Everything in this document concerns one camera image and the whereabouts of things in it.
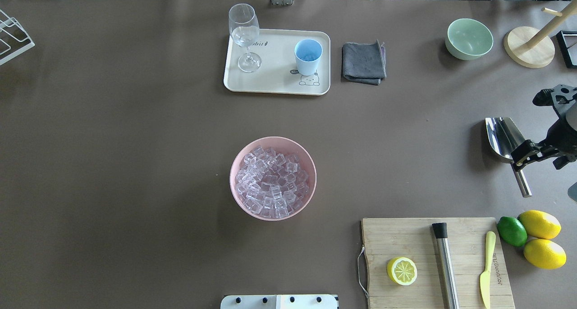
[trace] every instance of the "gray cloth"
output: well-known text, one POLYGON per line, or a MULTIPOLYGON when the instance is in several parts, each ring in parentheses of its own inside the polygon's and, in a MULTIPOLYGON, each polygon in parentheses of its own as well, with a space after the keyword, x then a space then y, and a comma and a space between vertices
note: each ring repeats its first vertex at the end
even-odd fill
POLYGON ((387 77, 384 46, 380 46, 378 41, 373 44, 344 44, 343 75, 356 83, 381 84, 381 79, 387 77))

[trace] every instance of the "cartoon bear drawing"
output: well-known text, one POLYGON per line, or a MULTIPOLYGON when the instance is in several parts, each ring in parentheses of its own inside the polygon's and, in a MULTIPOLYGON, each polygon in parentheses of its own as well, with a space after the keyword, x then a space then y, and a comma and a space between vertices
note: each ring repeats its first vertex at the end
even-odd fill
POLYGON ((301 81, 298 83, 299 85, 307 85, 307 86, 319 86, 319 74, 314 73, 310 76, 301 75, 301 81))

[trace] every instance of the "metal scoop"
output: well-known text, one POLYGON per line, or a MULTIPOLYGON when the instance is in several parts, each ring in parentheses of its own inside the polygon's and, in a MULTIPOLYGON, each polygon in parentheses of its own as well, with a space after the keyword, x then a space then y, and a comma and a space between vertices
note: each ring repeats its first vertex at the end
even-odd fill
POLYGON ((501 156, 504 163, 511 164, 523 197, 528 198, 532 196, 527 180, 525 179, 525 174, 523 174, 522 170, 515 171, 513 167, 513 157, 511 156, 511 151, 523 143, 525 137, 523 137, 521 131, 515 126, 511 118, 485 118, 485 124, 489 137, 489 145, 491 145, 497 155, 501 156))

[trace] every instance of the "green bowl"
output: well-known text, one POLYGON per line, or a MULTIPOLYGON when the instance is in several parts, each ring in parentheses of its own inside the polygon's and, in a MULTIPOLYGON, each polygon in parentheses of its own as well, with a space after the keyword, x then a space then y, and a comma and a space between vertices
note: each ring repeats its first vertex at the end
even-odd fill
POLYGON ((481 22, 474 19, 458 19, 447 28, 447 50, 458 59, 480 58, 493 48, 493 35, 481 22))

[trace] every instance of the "yellow knife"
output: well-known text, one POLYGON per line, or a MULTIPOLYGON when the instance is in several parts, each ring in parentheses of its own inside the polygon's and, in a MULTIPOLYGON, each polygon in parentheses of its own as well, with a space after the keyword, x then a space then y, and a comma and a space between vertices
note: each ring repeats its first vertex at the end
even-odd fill
POLYGON ((491 262, 493 259, 493 251, 495 251, 495 240, 495 233, 492 231, 487 232, 487 237, 485 238, 485 270, 479 277, 481 297, 483 298, 483 304, 487 309, 491 309, 489 290, 491 285, 491 262))

